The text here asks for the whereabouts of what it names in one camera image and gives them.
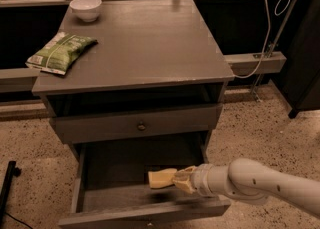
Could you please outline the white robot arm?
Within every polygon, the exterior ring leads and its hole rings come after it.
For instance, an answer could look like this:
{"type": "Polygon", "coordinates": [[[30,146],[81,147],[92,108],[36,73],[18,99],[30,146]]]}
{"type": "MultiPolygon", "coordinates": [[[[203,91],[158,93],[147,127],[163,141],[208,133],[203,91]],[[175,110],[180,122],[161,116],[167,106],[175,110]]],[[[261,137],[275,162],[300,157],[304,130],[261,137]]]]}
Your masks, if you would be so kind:
{"type": "Polygon", "coordinates": [[[177,171],[172,182],[189,194],[221,194],[250,204],[264,204],[273,196],[320,218],[319,181],[282,173],[251,159],[239,158],[226,166],[191,166],[177,171]]]}

